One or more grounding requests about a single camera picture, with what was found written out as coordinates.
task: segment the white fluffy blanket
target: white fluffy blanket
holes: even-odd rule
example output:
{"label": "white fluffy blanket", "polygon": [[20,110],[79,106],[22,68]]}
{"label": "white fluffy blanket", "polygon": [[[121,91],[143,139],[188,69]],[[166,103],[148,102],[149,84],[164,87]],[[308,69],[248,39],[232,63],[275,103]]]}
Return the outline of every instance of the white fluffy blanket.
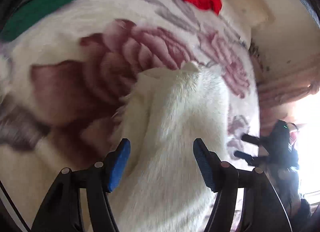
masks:
{"label": "white fluffy blanket", "polygon": [[131,155],[110,205],[120,231],[197,231],[214,193],[205,186],[193,141],[228,160],[228,90],[220,74],[187,63],[139,74],[114,139]]}

